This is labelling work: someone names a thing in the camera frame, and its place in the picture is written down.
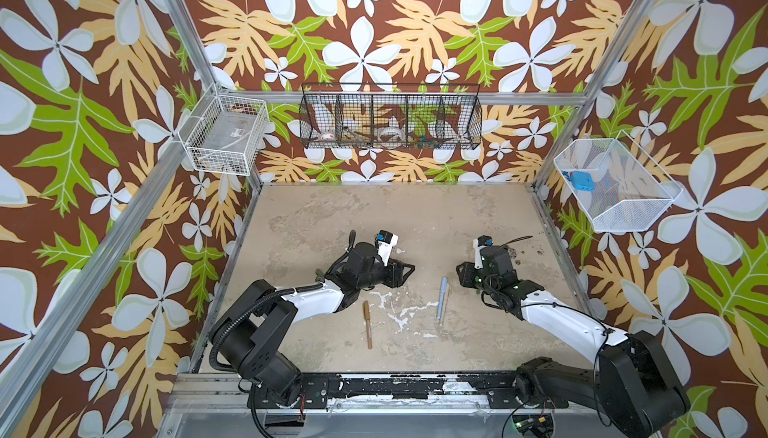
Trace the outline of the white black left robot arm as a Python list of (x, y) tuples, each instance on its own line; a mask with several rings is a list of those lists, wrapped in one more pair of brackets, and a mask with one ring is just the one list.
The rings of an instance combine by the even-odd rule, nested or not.
[(287, 406), (300, 395), (302, 372), (280, 352), (292, 325), (353, 305), (378, 285), (402, 287), (415, 267), (382, 255), (380, 243), (347, 247), (309, 285), (276, 288), (256, 280), (225, 311), (209, 335), (209, 365), (235, 373), (255, 391)]

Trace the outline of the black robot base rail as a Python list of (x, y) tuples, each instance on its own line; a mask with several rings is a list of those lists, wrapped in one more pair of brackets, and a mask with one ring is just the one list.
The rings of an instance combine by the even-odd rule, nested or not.
[(256, 410), (329, 410), (337, 403), (370, 398), (393, 405), (436, 403), (442, 397), (470, 397), (482, 408), (513, 409), (520, 404), (548, 403), (523, 389), (513, 371), (457, 373), (304, 373), (280, 394), (262, 383), (248, 393), (247, 406)]

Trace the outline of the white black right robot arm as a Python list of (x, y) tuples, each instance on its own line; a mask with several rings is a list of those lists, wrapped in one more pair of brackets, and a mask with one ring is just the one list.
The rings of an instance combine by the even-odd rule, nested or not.
[(657, 338), (610, 326), (519, 278), (507, 246), (478, 248), (474, 260), (458, 265), (456, 273), (460, 285), (478, 291), (485, 306), (547, 331), (590, 363), (577, 368), (540, 357), (520, 365), (514, 381), (520, 403), (579, 404), (626, 437), (649, 437), (690, 411), (690, 399)]

